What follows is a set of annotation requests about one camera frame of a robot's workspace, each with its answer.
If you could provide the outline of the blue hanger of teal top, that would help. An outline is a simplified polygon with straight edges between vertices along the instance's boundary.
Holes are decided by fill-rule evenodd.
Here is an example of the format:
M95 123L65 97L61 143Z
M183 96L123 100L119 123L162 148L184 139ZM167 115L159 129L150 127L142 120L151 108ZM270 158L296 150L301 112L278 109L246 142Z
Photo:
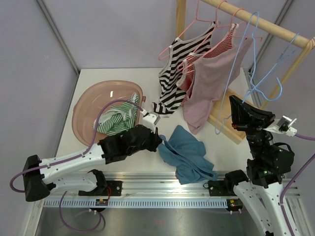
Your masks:
M247 24L246 24L246 28L245 28L245 31L244 31L244 33L243 33L243 36L241 37L241 42L240 42L240 44L239 44L239 46L238 46L237 53L236 53L236 57L235 57L235 59L234 59L234 61L233 61L233 63L232 63L232 68L231 68L231 70L230 70L230 72L229 72L228 80L227 80L227 82L226 82L226 84L225 84L225 88L224 88L224 92L223 92L223 98L222 98L223 100L224 100L224 98L225 98L225 95L226 95L226 92L227 92L227 89L228 89L228 86L229 86L229 82L230 82L231 77L232 77L232 73L233 73L233 70L234 70L234 67L235 67L236 59L238 58L238 55L239 55L239 53L240 53L241 46L242 46L242 45L244 44L244 42L245 42L245 36L246 36L247 31L248 31L249 24L250 24L250 22L251 22L251 20L252 20L252 18L253 18L254 16L256 16L256 23L254 24L254 29L253 29L252 35L251 35L251 38L252 38L253 43L254 43L254 46L253 46L253 73L252 73L251 79L250 79L250 84L252 85L252 89L248 89L248 91L247 91L247 93L246 93L246 95L245 95L245 98L243 99L243 102L245 102L246 98L247 98L251 93L253 93L253 92L258 92L258 93L260 93L261 95L263 95L263 97L264 97L267 101L276 101L276 100L278 100L278 99L280 98L280 96L281 96L282 93L283 93L283 86L282 86L282 83L280 82L279 78L276 78L276 80L277 80L278 84L280 85L280 92L279 92L279 94L278 94L278 96L277 96L276 98L273 98L273 99L267 98L266 95L265 95L265 93L262 92L261 90L259 90L258 87L259 87L259 85L262 84L262 82L264 82L264 81L270 76L270 74L275 70L275 67L277 66L277 64L280 63L281 60L283 60L284 54L282 54L282 55L279 57L279 59L278 59L278 61L276 62L276 64L275 64L275 65L271 68L271 70L260 80L260 82L259 82L257 85L254 85L254 84L252 83L253 77L254 77L254 75L255 75L256 65L257 65L257 62L256 62L256 40L254 39L254 36L255 36L255 31L256 31L257 28L258 28L259 12L256 11L256 12L254 12L254 13L250 16L249 21L248 21Z

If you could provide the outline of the green striped tank top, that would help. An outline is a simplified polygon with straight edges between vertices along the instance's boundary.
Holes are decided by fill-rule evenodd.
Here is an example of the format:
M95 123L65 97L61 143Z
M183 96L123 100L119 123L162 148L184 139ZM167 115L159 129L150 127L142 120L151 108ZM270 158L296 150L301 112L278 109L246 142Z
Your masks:
M128 102L111 108L103 113L97 125L97 132L105 135L115 135L129 130L135 125L138 107Z

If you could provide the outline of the teal tank top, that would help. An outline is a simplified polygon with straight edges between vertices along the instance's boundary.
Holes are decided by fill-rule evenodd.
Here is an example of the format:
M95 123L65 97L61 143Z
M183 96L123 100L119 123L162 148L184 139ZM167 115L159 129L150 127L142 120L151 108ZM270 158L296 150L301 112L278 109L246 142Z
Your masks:
M175 175L181 185L218 179L214 164L205 159L204 143L182 126L176 126L169 139L164 135L159 137L162 140L159 155L166 164L176 168Z

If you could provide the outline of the blue hanger of green top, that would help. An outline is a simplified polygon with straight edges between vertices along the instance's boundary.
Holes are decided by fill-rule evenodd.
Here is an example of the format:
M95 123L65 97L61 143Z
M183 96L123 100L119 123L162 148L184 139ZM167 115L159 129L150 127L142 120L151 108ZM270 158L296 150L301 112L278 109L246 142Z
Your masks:
M254 79L254 76L255 76L255 70L256 70L256 60L254 60L254 68L253 68L253 73L252 73L252 76L250 78L250 85L251 85L251 88L248 89L247 91L247 94L246 94L246 97L251 94L251 93L259 93L263 96L263 98L267 101L276 101L278 100L282 93L283 93L283 85L282 85L282 82L280 82L279 78L277 77L276 78L276 81L278 83L278 85L280 86L280 91L278 93L278 95L276 96L276 98L267 98L266 94L261 91L259 89L259 86L264 83L274 72L276 72L276 70L289 58L291 57L292 54L294 54L295 50L291 51L290 53L288 54L285 54L287 52L287 50L289 49L289 47L293 44L293 41L297 38L297 36L299 36L300 33L297 33L294 38L290 41L290 43L286 46L286 48L283 50L283 52L280 54L278 60L276 61L276 63L271 67L271 69L269 70L268 73L266 73L266 75L264 77L262 77L260 79L260 81L257 83L257 84L254 84L253 83L253 79Z

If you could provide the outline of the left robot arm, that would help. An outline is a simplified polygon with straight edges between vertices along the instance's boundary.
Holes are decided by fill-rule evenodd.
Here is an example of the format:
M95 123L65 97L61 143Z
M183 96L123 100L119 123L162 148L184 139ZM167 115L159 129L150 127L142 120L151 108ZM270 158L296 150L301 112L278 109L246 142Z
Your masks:
M72 157L40 159L37 155L27 158L23 168L23 184L27 202L48 197L57 187L55 180L67 174L96 165L108 165L123 161L139 151L156 152L162 139L158 129L137 125L128 131L107 136L91 146L89 150Z

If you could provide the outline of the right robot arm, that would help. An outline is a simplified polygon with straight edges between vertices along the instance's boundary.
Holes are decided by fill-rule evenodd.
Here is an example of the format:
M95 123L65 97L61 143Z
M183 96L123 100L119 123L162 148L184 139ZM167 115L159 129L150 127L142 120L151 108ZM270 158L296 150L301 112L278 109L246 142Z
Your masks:
M270 143L273 134L296 135L293 124L297 115L277 119L272 112L260 110L235 95L229 97L229 102L231 125L245 133L252 159L247 160L246 171L225 175L224 191L242 201L262 236L298 236L299 230L284 202L288 186L283 185L283 175L291 171L295 154L286 143Z

